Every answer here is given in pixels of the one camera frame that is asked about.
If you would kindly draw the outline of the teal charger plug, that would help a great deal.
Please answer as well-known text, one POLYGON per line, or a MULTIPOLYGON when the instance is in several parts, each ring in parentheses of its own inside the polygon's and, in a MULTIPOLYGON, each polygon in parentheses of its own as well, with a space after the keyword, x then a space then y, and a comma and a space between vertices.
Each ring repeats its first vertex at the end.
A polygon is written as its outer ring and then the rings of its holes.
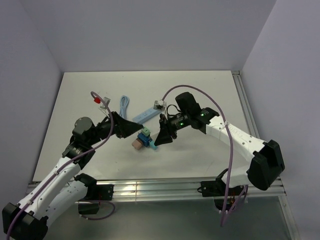
POLYGON ((153 141, 153 140, 151 140, 150 142, 149 142, 149 147, 151 148, 151 149, 153 149, 153 150, 157 150, 157 146, 155 145, 155 142, 153 141))

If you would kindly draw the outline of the blue cube socket adapter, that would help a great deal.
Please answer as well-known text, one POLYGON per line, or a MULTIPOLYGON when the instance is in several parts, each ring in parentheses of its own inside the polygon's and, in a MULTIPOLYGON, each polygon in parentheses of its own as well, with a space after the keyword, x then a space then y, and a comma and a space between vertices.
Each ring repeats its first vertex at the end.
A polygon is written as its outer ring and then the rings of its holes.
POLYGON ((150 147, 151 142, 153 141, 150 136, 146 136, 142 132, 137 135, 137 138, 142 142, 144 147, 150 147))

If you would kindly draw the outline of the light blue power strip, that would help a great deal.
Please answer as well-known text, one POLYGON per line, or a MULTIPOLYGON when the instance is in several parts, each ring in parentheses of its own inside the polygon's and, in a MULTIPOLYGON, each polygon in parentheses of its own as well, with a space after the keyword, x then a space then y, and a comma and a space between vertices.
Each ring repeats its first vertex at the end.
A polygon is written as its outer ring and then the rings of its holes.
POLYGON ((135 116, 132 121, 138 124, 143 124, 147 121, 149 121, 150 119, 152 119, 153 117, 157 116, 158 114, 160 114, 161 112, 159 110, 153 109, 152 107, 143 111, 142 113, 138 114, 137 116, 135 116))

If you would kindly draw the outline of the pink charger plug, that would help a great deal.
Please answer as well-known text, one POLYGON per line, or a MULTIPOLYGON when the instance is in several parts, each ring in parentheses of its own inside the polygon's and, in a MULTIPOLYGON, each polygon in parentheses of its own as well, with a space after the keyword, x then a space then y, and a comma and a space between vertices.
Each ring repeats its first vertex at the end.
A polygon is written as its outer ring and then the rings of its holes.
POLYGON ((144 145, 143 143, 137 138, 131 144, 137 151, 139 151, 144 145))

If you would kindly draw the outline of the green plug adapter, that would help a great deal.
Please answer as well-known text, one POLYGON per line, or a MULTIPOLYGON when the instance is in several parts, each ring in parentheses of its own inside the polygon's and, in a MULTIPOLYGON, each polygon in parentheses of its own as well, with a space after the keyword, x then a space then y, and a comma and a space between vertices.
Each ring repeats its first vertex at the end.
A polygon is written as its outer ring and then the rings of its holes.
POLYGON ((151 134, 150 130, 147 128, 147 127, 144 127, 142 130, 141 130, 141 133, 145 136, 149 136, 151 134))

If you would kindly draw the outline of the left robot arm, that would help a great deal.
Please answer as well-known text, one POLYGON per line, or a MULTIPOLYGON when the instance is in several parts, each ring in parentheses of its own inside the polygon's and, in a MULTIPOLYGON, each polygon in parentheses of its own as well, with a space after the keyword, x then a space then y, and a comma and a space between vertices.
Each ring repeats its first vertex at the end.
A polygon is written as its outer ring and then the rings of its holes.
POLYGON ((115 135, 127 138, 143 125, 122 118, 113 111, 95 125, 89 117, 79 118, 72 131, 69 145, 52 171, 17 204, 8 203, 2 210, 6 238, 42 240, 49 227, 75 202, 91 200, 98 193, 95 178, 81 173, 97 147, 115 135))

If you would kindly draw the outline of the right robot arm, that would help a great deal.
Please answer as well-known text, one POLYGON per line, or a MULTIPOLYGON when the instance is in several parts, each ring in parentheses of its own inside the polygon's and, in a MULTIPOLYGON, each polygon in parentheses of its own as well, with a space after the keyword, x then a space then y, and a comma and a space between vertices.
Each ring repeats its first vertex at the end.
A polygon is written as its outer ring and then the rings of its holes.
POLYGON ((216 177, 216 189, 220 194, 227 195, 233 188, 248 184, 266 191, 285 170, 281 148, 276 141, 266 142, 227 123, 215 110, 201 108, 189 92, 181 93, 175 101, 179 113, 160 115, 156 146, 172 143, 179 130, 190 126, 229 145, 232 153, 238 152, 249 163, 230 173, 224 170, 216 177))

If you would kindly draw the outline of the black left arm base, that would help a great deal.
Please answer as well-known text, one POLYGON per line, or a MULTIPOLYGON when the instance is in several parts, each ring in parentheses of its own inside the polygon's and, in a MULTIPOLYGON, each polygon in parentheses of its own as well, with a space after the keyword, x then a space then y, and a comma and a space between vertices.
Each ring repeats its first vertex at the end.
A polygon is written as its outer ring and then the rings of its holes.
POLYGON ((101 221, 111 217, 116 211, 116 205, 112 202, 113 193, 113 184, 98 184, 90 187, 87 195, 77 204, 79 216, 88 221, 101 221), (105 216, 94 216, 98 214, 103 204, 111 206, 111 211, 105 216))

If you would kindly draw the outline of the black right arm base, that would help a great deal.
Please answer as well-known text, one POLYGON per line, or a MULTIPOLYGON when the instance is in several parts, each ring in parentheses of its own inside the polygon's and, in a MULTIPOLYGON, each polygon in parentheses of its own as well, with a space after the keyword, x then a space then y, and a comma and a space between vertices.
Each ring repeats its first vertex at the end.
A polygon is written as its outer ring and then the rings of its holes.
MULTIPOLYGON (((202 197, 222 197, 222 199, 215 199, 215 207, 221 211, 223 209, 225 198, 226 184, 222 180, 201 181, 200 187, 197 188, 197 192, 202 197)), ((243 185, 230 187, 228 189, 228 195, 226 200, 226 211, 229 211, 237 200, 237 196, 245 196, 248 190, 243 185)))

